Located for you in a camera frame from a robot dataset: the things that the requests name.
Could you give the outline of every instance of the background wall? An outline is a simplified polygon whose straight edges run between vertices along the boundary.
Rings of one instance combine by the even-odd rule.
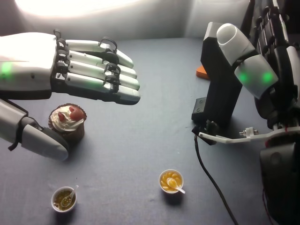
[[[240,26],[249,0],[2,0],[0,35],[22,31],[66,39],[203,37],[211,21]]]

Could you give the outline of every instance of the small white bowl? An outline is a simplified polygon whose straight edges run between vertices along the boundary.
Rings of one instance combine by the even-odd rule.
[[[60,210],[60,209],[56,208],[56,207],[53,205],[54,200],[56,199],[56,196],[57,196],[60,192],[62,192],[62,191],[68,191],[68,190],[69,190],[69,191],[73,191],[74,189],[71,188],[71,187],[61,187],[61,188],[57,189],[57,190],[54,192],[54,194],[52,195],[52,198],[51,198],[51,205],[52,205],[52,208],[53,208],[55,211],[57,211],[57,212],[69,212],[69,211],[71,211],[71,210],[74,208],[74,206],[76,205],[76,202],[77,202],[77,194],[76,194],[76,193],[75,193],[74,196],[73,196],[73,198],[75,198],[75,202],[74,202],[74,204],[73,204],[69,209],[67,209],[67,210]]]
[[[163,172],[160,174],[160,176],[159,176],[158,184],[159,184],[160,188],[161,188],[164,192],[166,192],[166,193],[168,193],[168,194],[175,194],[175,193],[179,192],[179,191],[166,191],[166,190],[164,190],[163,187],[161,186],[161,184],[160,184],[161,177],[162,177],[166,172],[174,172],[174,173],[179,174],[179,176],[180,176],[180,178],[181,178],[181,180],[182,180],[182,184],[180,185],[180,188],[182,188],[182,186],[183,186],[183,177],[182,177],[181,173],[178,172],[177,170],[169,169],[169,170],[163,171]]]

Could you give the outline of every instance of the red wire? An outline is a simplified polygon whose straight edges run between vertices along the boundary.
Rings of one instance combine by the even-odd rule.
[[[265,193],[264,193],[264,189],[263,189],[263,190],[262,190],[262,201],[263,201],[264,209],[266,210],[266,213],[267,213],[267,215],[268,215],[270,224],[274,225],[273,222],[272,222],[271,216],[270,216],[270,214],[269,214],[269,211],[268,211],[268,209],[267,209],[266,202],[265,202],[265,200],[264,200],[264,196],[265,196]]]

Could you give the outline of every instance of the orange object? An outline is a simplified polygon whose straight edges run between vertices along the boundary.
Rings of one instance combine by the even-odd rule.
[[[196,70],[196,76],[197,77],[200,77],[200,78],[203,78],[203,79],[206,79],[206,80],[209,80],[210,78],[207,76],[207,73],[204,69],[203,66],[200,66],[197,70]]]

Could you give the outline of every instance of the whipped cream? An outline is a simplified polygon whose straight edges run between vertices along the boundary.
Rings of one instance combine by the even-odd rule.
[[[84,119],[75,121],[70,118],[70,114],[71,114],[71,111],[69,109],[70,106],[72,105],[60,107],[56,109],[50,116],[54,128],[59,132],[75,131],[79,127],[79,125],[84,122]],[[61,113],[65,116],[65,119],[63,121],[60,121],[58,113]]]

